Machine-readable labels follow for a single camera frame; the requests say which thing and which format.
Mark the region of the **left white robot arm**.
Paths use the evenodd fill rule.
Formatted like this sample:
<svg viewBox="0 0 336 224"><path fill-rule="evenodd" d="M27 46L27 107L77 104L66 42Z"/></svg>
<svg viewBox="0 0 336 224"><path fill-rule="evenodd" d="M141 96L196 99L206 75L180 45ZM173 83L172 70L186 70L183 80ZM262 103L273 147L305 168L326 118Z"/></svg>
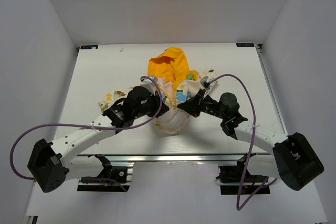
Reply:
<svg viewBox="0 0 336 224"><path fill-rule="evenodd" d="M80 153L128 129L138 118L154 119L168 111L157 91L136 86L104 110L87 129L80 128L49 143L45 139L38 141L27 167L44 193L71 179L112 180L113 168L104 155L80 156Z"/></svg>

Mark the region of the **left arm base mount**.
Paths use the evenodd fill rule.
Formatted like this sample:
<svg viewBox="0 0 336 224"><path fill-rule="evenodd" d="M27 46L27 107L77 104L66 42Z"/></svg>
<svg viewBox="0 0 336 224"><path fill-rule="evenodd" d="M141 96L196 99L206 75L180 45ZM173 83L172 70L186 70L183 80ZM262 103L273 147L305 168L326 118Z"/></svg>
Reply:
<svg viewBox="0 0 336 224"><path fill-rule="evenodd" d="M102 169L96 176L80 178L77 191L126 193L129 190L133 169L131 165L111 163L102 154L89 157L97 159Z"/></svg>

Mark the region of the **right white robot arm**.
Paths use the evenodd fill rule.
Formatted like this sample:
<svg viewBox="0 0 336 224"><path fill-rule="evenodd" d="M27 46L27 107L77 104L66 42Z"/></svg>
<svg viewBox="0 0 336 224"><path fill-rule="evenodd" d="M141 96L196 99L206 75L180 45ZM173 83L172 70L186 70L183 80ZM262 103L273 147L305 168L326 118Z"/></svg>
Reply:
<svg viewBox="0 0 336 224"><path fill-rule="evenodd" d="M223 93L219 101L199 90L198 94L177 107L193 117L206 113L222 119L222 131L229 137L266 152L253 154L238 161L237 175L247 182L255 175L282 180L289 188L301 190L324 172L317 154L301 133L285 135L257 126L239 112L237 98L232 93Z"/></svg>

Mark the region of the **yellow cream dinosaur print jacket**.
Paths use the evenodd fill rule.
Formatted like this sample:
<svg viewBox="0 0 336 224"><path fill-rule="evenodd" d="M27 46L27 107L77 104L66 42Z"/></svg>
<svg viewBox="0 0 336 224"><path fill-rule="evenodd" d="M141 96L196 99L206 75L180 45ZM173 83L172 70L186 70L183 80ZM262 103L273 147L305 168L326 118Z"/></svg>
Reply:
<svg viewBox="0 0 336 224"><path fill-rule="evenodd" d="M211 81L217 74L214 69L205 69L202 73L191 70L184 51L179 47L170 47L149 60L148 76L155 76L158 79L163 104L169 108L152 122L160 131L174 134L189 118L187 113L177 106L193 98L200 89L204 89L202 79Z"/></svg>

